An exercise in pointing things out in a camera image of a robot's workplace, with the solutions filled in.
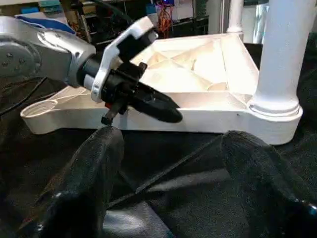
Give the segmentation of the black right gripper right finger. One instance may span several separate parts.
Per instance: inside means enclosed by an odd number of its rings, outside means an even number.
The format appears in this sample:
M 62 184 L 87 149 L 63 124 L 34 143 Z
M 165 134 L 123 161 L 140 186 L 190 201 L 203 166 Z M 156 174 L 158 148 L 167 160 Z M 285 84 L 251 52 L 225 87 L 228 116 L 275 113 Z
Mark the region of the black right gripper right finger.
M 249 133 L 229 131 L 220 149 L 250 237 L 317 236 L 317 196 L 273 146 Z

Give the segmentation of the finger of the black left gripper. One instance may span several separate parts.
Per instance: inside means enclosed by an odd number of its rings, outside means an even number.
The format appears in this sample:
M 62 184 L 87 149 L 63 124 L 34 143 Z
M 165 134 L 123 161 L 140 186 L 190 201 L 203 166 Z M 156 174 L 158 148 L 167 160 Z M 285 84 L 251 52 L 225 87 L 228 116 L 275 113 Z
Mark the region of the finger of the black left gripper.
M 163 122 L 179 123 L 183 119 L 178 111 L 179 106 L 169 96 L 143 83 L 138 83 L 130 99 L 130 106 Z

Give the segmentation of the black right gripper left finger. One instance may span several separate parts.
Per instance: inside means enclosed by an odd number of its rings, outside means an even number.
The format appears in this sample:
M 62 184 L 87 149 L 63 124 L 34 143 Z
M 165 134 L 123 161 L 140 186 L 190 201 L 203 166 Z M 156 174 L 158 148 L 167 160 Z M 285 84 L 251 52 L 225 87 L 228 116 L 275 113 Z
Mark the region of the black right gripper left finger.
M 100 238 L 124 156 L 119 130 L 96 130 L 48 182 L 19 228 L 21 238 Z

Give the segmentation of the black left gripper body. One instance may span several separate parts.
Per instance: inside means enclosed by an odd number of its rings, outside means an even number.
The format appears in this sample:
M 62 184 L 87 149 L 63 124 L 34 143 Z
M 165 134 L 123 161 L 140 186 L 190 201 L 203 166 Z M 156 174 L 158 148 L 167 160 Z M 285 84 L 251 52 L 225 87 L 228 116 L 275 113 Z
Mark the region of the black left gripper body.
M 148 65 L 131 62 L 120 63 L 116 69 L 111 69 L 106 82 L 101 89 L 101 100 L 105 102 L 108 112 L 103 114 L 101 123 L 111 125 L 117 114 L 124 114 L 128 108 L 130 97 L 136 91 L 137 85 Z

